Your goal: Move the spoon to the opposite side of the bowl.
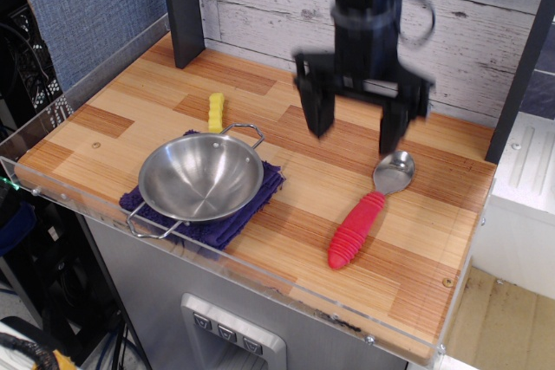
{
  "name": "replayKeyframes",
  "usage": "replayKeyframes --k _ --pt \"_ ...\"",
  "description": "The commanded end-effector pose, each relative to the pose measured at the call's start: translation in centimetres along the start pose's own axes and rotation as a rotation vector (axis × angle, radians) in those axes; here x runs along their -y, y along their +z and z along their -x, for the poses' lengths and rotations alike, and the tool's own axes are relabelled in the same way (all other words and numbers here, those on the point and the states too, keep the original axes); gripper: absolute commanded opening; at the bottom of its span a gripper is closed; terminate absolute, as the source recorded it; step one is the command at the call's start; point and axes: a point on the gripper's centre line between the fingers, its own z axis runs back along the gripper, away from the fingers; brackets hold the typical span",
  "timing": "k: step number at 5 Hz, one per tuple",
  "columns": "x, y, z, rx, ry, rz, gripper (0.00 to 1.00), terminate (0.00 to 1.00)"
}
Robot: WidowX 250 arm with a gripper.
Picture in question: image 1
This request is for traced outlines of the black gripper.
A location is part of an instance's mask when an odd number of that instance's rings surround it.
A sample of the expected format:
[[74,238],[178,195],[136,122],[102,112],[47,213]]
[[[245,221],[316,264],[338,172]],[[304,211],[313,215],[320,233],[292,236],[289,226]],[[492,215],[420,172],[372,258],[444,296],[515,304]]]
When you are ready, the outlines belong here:
[[[355,31],[336,26],[335,51],[294,55],[297,65],[295,84],[299,90],[307,127],[323,137],[335,119],[335,98],[341,92],[354,94],[361,101],[385,104],[380,122],[379,153],[394,152],[406,133],[410,119],[428,115],[432,82],[404,68],[398,60],[400,26],[397,21],[381,27]],[[408,96],[380,98],[364,92],[365,81],[393,82],[410,90]]]

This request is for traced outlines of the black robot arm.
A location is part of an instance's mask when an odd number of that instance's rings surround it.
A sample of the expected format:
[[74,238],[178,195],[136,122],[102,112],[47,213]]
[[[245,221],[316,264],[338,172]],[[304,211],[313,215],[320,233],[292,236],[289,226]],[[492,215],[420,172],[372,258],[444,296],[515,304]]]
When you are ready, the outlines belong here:
[[335,49],[295,54],[294,82],[311,133],[324,136],[343,95],[382,107],[379,152],[392,153],[410,121],[428,114],[431,80],[399,60],[402,0],[335,0]]

